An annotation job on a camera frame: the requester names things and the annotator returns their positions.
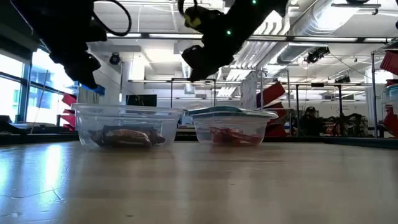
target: camera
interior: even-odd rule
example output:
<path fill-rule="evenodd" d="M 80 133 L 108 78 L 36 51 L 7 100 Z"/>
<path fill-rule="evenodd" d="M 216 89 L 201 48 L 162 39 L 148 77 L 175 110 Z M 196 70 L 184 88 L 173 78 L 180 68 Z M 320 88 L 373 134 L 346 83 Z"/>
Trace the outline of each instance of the camera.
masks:
<path fill-rule="evenodd" d="M 109 59 L 109 62 L 111 65 L 119 65 L 121 59 L 119 56 L 119 53 L 112 53 L 111 58 Z"/>

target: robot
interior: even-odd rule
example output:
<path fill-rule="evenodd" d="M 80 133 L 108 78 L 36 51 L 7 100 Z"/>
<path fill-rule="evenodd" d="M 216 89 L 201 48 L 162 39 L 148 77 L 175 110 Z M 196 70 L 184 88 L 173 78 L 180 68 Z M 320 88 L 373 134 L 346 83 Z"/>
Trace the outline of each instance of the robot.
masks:
<path fill-rule="evenodd" d="M 87 52 L 87 42 L 106 41 L 106 33 L 125 36 L 131 30 L 127 9 L 117 2 L 129 20 L 125 32 L 109 29 L 94 13 L 94 2 L 100 0 L 10 0 L 21 16 L 50 51 L 50 58 L 64 66 L 66 74 L 89 88 L 97 88 L 93 71 L 101 67 Z M 233 61 L 233 55 L 273 11 L 286 15 L 289 0 L 235 0 L 228 13 L 194 6 L 178 10 L 185 25 L 203 34 L 203 47 L 194 45 L 182 57 L 193 68 L 190 81 L 205 79 Z"/>

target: table surface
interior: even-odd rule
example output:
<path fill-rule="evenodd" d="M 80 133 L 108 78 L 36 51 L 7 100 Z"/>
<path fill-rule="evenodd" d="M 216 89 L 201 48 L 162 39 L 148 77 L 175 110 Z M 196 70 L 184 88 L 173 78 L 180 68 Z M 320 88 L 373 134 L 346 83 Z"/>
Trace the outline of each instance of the table surface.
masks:
<path fill-rule="evenodd" d="M 398 223 L 398 151 L 0 148 L 0 223 Z"/>

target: black cable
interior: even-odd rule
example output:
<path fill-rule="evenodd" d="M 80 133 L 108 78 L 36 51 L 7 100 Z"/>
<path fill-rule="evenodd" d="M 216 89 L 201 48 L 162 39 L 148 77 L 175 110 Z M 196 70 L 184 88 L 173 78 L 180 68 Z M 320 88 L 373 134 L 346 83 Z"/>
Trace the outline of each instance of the black cable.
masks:
<path fill-rule="evenodd" d="M 184 1 L 185 0 L 178 0 L 178 2 L 177 2 L 177 7 L 178 7 L 178 11 L 180 12 L 180 14 L 182 15 L 182 16 L 184 16 Z M 197 7 L 198 6 L 198 1 L 197 0 L 193 0 L 193 5 L 195 6 L 195 7 Z"/>
<path fill-rule="evenodd" d="M 126 9 L 120 2 L 118 2 L 117 0 L 94 0 L 94 2 L 97 2 L 97 1 L 109 1 L 109 2 L 112 2 L 112 3 L 115 3 L 116 5 L 118 5 L 118 6 L 126 13 L 127 19 L 129 20 L 129 25 L 128 25 L 128 28 L 127 28 L 127 30 L 126 30 L 125 32 L 116 32 L 116 31 L 111 30 L 108 26 L 106 26 L 106 25 L 101 21 L 101 19 L 99 19 L 99 17 L 95 14 L 95 12 L 93 12 L 93 17 L 94 17 L 94 19 L 95 19 L 106 31 L 108 31 L 110 34 L 113 34 L 113 35 L 118 36 L 118 37 L 124 37 L 125 35 L 128 35 L 128 34 L 130 33 L 130 31 L 131 31 L 131 25 L 132 25 L 131 16 L 130 16 L 129 11 L 127 11 L 127 9 Z"/>

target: plastic container lid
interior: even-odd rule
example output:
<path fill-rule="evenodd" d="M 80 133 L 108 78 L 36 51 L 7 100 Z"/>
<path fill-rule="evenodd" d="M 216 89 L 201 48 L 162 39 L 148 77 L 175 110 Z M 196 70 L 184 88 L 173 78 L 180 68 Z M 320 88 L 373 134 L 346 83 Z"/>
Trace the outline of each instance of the plastic container lid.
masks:
<path fill-rule="evenodd" d="M 214 116 L 244 116 L 266 119 L 278 118 L 278 115 L 273 111 L 246 110 L 234 106 L 214 106 L 211 108 L 200 108 L 188 111 L 187 115 L 193 116 L 194 118 L 208 118 Z"/>
<path fill-rule="evenodd" d="M 182 109 L 158 108 L 152 106 L 124 106 L 124 105 L 94 105 L 87 103 L 75 103 L 72 109 L 77 113 L 92 116 L 122 116 L 168 118 L 180 116 Z"/>

